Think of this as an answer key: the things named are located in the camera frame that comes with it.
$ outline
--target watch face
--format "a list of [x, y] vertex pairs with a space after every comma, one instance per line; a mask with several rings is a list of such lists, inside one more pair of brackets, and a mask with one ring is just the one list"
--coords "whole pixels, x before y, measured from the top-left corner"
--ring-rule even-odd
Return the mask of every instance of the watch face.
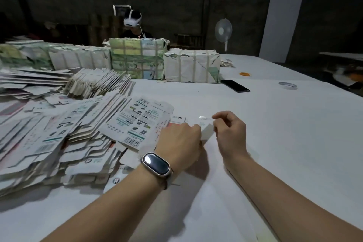
[[143, 157], [143, 162], [159, 175], [169, 172], [169, 164], [154, 153], [148, 153]]

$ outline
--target smartwatch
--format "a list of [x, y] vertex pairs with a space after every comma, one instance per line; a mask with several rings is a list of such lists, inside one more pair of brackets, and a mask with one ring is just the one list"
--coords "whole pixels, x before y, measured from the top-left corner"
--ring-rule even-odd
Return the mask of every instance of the smartwatch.
[[165, 189], [171, 185], [171, 176], [173, 170], [171, 169], [168, 162], [166, 162], [159, 155], [149, 152], [141, 158], [141, 163], [154, 175], [164, 180]]

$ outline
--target white vr headset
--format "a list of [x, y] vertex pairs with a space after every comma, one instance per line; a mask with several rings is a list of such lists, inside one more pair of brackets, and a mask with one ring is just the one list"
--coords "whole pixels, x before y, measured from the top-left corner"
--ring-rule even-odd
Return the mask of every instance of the white vr headset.
[[141, 17], [142, 15], [140, 14], [140, 18], [139, 19], [133, 19], [131, 18], [131, 13], [133, 12], [133, 10], [130, 11], [130, 14], [129, 14], [129, 18], [125, 18], [123, 20], [123, 24], [127, 27], [136, 27], [139, 22], [141, 21]]

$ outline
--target black phone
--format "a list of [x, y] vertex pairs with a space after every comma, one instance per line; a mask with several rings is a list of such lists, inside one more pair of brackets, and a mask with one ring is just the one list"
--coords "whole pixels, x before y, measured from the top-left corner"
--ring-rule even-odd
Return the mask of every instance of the black phone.
[[237, 93], [250, 92], [249, 89], [247, 89], [246, 87], [242, 86], [241, 84], [233, 80], [221, 80], [221, 83], [227, 85], [229, 88], [233, 89]]

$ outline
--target right arm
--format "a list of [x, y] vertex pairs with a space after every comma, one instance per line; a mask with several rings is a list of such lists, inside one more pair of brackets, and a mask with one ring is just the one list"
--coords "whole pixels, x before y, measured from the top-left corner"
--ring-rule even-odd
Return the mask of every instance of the right arm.
[[254, 162], [246, 125], [230, 111], [212, 116], [227, 170], [246, 191], [282, 242], [363, 241], [363, 231], [305, 198]]

